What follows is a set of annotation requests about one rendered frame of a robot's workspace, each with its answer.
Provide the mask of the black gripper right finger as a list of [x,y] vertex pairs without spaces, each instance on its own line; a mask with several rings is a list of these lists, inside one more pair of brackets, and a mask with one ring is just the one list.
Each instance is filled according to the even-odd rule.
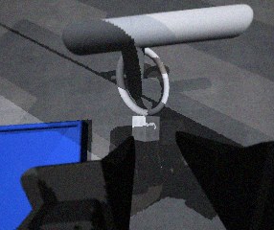
[[181,154],[227,230],[259,230],[274,171],[274,141],[239,148],[183,131]]

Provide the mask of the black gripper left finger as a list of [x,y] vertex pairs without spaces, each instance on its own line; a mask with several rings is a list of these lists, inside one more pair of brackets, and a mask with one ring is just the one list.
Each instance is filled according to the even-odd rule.
[[97,199],[106,230],[129,230],[134,170],[134,136],[129,136],[101,160],[27,169],[20,185],[32,209],[38,203]]

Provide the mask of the blue tray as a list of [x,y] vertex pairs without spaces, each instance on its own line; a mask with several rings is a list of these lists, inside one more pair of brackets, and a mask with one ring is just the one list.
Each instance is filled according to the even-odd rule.
[[84,121],[0,126],[0,230],[16,230],[32,207],[20,185],[27,169],[87,161]]

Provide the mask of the grey t-shaped steel stake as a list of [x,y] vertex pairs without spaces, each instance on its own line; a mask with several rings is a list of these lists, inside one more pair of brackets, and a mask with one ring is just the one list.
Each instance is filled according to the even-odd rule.
[[252,18],[247,5],[169,11],[68,24],[62,39],[78,56],[122,51],[129,96],[139,100],[145,48],[234,38],[249,28]]

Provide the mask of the grey metal ring with small tab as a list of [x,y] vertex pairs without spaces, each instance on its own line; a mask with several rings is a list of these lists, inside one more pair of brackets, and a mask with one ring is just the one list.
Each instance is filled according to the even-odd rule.
[[144,109],[138,106],[128,95],[124,80],[125,67],[122,55],[120,55],[116,66],[116,82],[119,93],[125,104],[133,112],[142,115],[132,116],[132,136],[134,136],[134,140],[149,142],[159,140],[160,117],[153,115],[159,113],[164,108],[168,100],[170,84],[167,70],[160,57],[157,56],[150,48],[145,48],[145,55],[150,57],[155,62],[159,68],[163,80],[163,96],[160,103],[156,107],[153,109]]

